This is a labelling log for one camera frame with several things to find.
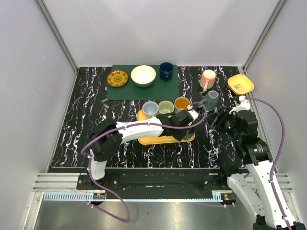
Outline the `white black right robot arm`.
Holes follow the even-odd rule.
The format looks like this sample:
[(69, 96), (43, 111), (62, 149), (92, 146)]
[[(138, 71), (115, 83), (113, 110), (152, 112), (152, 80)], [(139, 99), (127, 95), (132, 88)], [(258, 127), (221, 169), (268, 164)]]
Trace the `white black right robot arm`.
[(252, 176), (257, 192), (247, 184), (244, 175), (228, 157), (219, 156), (221, 170), (218, 185), (231, 189), (253, 218), (255, 230), (304, 230), (303, 223), (291, 213), (273, 170), (273, 158), (269, 147), (258, 136), (258, 120), (251, 110), (222, 107), (210, 125), (219, 133), (229, 135), (235, 152), (242, 159)]

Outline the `orange and blue mug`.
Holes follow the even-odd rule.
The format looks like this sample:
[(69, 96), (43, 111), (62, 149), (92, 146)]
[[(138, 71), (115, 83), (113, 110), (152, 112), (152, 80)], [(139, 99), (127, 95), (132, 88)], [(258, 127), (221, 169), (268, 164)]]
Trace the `orange and blue mug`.
[(190, 100), (185, 97), (178, 97), (174, 102), (174, 113), (178, 114), (182, 110), (187, 110)]

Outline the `pink mug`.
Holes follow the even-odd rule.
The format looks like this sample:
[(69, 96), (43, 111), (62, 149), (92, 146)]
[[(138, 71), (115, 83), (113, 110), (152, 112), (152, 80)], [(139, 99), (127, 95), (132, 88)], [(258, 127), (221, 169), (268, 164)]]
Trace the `pink mug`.
[(200, 79), (200, 86), (202, 87), (202, 90), (205, 92), (208, 89), (211, 89), (215, 83), (215, 79), (216, 79), (216, 73), (213, 70), (211, 69), (205, 70), (202, 73)]

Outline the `grey mug white inside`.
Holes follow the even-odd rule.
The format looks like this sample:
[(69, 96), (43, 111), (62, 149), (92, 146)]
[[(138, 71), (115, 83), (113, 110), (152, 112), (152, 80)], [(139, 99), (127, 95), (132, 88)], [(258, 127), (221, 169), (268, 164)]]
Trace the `grey mug white inside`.
[(218, 105), (219, 93), (214, 90), (208, 91), (200, 102), (205, 105), (208, 112), (213, 111)]

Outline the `dark teal mug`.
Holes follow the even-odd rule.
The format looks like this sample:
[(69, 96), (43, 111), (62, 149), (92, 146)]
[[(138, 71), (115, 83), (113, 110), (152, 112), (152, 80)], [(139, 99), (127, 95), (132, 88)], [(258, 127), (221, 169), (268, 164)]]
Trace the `dark teal mug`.
[(194, 136), (195, 128), (187, 129), (185, 136), (182, 138), (182, 141), (189, 140)]

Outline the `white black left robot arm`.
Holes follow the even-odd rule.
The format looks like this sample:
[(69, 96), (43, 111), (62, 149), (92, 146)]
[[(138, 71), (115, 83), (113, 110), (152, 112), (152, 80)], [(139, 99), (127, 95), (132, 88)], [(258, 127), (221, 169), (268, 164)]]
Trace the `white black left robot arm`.
[(141, 138), (172, 138), (183, 141), (192, 134), (193, 123), (199, 118), (194, 109), (183, 110), (178, 114), (159, 114), (146, 120), (135, 122), (116, 122), (106, 119), (89, 137), (91, 175), (87, 184), (94, 190), (103, 186), (106, 163), (118, 151), (120, 145)]

